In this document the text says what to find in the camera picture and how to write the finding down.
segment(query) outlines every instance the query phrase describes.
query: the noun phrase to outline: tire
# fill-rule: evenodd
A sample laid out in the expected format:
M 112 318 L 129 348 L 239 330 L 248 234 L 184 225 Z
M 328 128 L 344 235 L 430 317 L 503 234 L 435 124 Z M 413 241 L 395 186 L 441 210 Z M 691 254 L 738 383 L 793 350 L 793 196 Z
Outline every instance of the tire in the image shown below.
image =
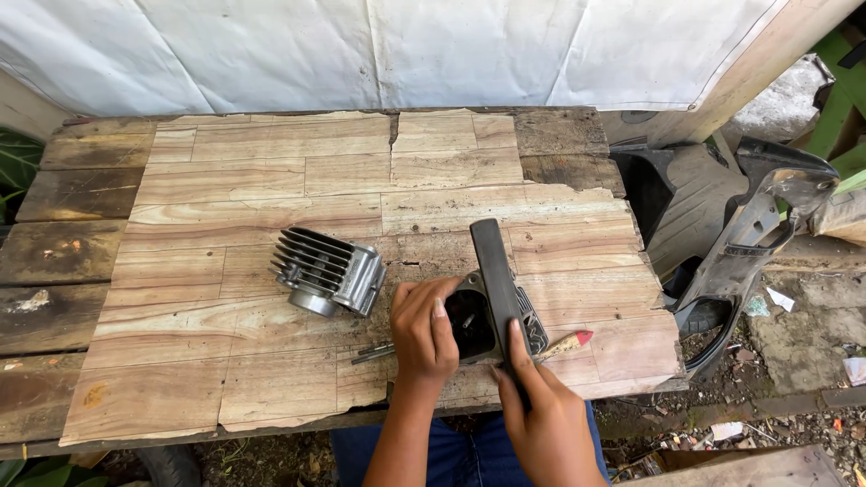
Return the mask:
M 718 328 L 725 324 L 730 313 L 731 304 L 729 302 L 715 299 L 699 302 L 680 327 L 680 338 Z
M 151 474 L 153 487 L 202 487 L 202 472 L 188 445 L 138 448 L 135 454 Z

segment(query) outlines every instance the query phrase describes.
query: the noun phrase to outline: paper scrap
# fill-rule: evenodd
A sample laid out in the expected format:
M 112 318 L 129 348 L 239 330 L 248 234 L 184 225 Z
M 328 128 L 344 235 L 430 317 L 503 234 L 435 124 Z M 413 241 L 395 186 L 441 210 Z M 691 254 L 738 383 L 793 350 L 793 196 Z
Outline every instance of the paper scrap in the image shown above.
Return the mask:
M 842 360 L 842 364 L 852 386 L 866 384 L 866 357 L 851 357 Z
M 766 289 L 766 292 L 770 294 L 770 299 L 774 303 L 784 308 L 788 313 L 791 313 L 791 310 L 794 308 L 794 300 L 769 287 Z
M 746 303 L 745 311 L 752 318 L 770 315 L 770 310 L 766 308 L 766 300 L 763 295 L 753 295 L 752 299 Z
M 723 439 L 731 438 L 743 433 L 743 424 L 739 421 L 731 423 L 719 423 L 710 426 L 713 430 L 713 441 L 722 441 Z

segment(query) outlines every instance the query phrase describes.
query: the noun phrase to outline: fingernail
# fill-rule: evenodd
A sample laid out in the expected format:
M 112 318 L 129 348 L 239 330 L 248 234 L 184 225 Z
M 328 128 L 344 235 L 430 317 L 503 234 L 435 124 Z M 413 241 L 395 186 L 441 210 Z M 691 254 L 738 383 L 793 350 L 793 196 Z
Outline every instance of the fingernail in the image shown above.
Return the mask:
M 445 305 L 439 298 L 436 298 L 436 302 L 433 304 L 433 316 L 436 318 L 445 318 L 448 316 L 448 313 L 445 313 Z
M 488 365 L 488 372 L 490 372 L 490 377 L 493 377 L 493 380 L 497 384 L 499 384 L 499 380 L 501 379 L 501 376 L 499 375 L 499 371 L 496 370 L 496 367 L 493 367 L 492 365 Z

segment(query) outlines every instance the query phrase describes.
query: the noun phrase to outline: white tarp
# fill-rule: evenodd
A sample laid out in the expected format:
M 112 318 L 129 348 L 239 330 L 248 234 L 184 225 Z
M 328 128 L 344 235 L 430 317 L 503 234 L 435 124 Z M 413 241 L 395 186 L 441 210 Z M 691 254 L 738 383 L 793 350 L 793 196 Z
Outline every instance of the white tarp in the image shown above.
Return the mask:
M 685 110 L 787 0 L 15 0 L 0 66 L 100 116 Z

